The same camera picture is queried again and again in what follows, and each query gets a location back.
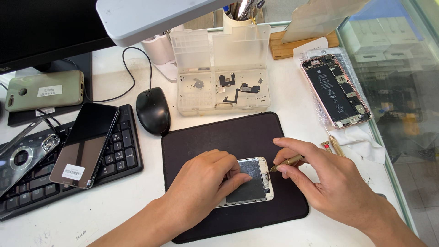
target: smartphone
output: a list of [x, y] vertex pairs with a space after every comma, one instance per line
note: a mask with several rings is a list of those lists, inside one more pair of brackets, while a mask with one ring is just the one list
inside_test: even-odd
[[13, 78], [5, 109], [9, 112], [50, 106], [79, 105], [83, 101], [84, 74], [79, 70]]
[[242, 184], [226, 196], [216, 207], [228, 207], [247, 203], [269, 201], [274, 198], [267, 161], [264, 157], [238, 160], [241, 172], [253, 179]]
[[118, 107], [84, 103], [50, 174], [50, 181], [90, 188], [118, 116]]
[[372, 113], [333, 54], [303, 61], [301, 67], [336, 129], [372, 119]]

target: black mouse pad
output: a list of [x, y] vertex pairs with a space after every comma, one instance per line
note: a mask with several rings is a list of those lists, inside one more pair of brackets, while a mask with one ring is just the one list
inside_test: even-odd
[[[279, 118], [272, 112], [171, 131], [162, 138], [165, 189], [186, 161], [212, 149], [226, 150], [239, 160], [265, 157], [270, 169], [281, 149], [273, 144], [273, 138], [283, 136]], [[187, 243], [306, 217], [308, 203], [293, 181], [283, 179], [280, 172], [270, 175], [274, 191], [271, 201], [214, 209], [172, 241]]]

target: black keyboard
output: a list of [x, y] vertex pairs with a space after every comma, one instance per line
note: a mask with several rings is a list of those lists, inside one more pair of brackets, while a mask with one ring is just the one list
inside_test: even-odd
[[[140, 172], [143, 169], [133, 108], [131, 105], [122, 105], [119, 109], [119, 118], [112, 130], [112, 138], [105, 147], [104, 158], [97, 171], [93, 187]], [[61, 135], [60, 140], [62, 142], [67, 138], [73, 123], [70, 122], [55, 127]], [[26, 140], [33, 140], [51, 133], [52, 130], [49, 129], [25, 138]], [[30, 170], [21, 181], [0, 198], [0, 221], [8, 220], [64, 197], [85, 191], [84, 189], [53, 183], [49, 180], [49, 175], [55, 166], [60, 151], [61, 148], [57, 149], [40, 165]]]

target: hand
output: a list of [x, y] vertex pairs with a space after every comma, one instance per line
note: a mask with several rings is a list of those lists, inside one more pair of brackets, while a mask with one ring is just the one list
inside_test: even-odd
[[[369, 188], [353, 161], [292, 138], [275, 138], [273, 143], [284, 147], [277, 153], [275, 165], [297, 154], [305, 157], [293, 166], [280, 165], [277, 170], [297, 185], [313, 208], [359, 229], [377, 246], [425, 246], [395, 208]], [[319, 183], [313, 183], [297, 168], [304, 162], [316, 170]]]
[[90, 246], [161, 246], [194, 227], [251, 179], [240, 173], [235, 156], [217, 149], [204, 152], [183, 165], [162, 197]]
[[183, 232], [198, 224], [224, 197], [251, 179], [250, 175], [240, 173], [234, 155], [215, 149], [187, 161], [160, 200]]

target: monitor stand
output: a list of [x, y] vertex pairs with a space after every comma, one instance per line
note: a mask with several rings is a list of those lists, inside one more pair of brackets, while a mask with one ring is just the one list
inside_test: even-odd
[[[92, 87], [92, 70], [91, 70], [91, 58], [92, 54], [84, 53], [81, 55], [69, 57], [67, 59], [72, 60], [75, 62], [75, 64], [78, 66], [78, 69], [84, 73], [84, 87], [87, 90], [87, 94], [91, 98], [93, 95], [93, 87]], [[47, 69], [44, 73], [51, 73], [51, 72], [60, 72], [60, 71], [68, 71], [68, 70], [75, 70], [76, 67], [69, 61], [66, 60], [56, 60], [51, 62], [50, 67]], [[17, 71], [15, 73], [15, 77], [21, 77], [21, 76], [30, 76], [35, 75], [40, 72], [30, 68], [30, 69], [24, 69], [22, 71]], [[90, 102], [86, 97], [84, 97], [84, 100], [79, 105], [71, 105], [71, 106], [63, 106], [63, 107], [55, 107], [55, 112], [50, 113], [51, 116], [57, 116], [64, 113], [73, 112], [76, 110], [81, 109], [81, 106], [85, 102]], [[22, 124], [31, 123], [34, 121], [37, 117], [35, 116], [35, 110], [31, 111], [23, 111], [23, 112], [14, 112], [9, 113], [9, 118], [7, 120], [7, 125], [10, 127], [15, 127]]]

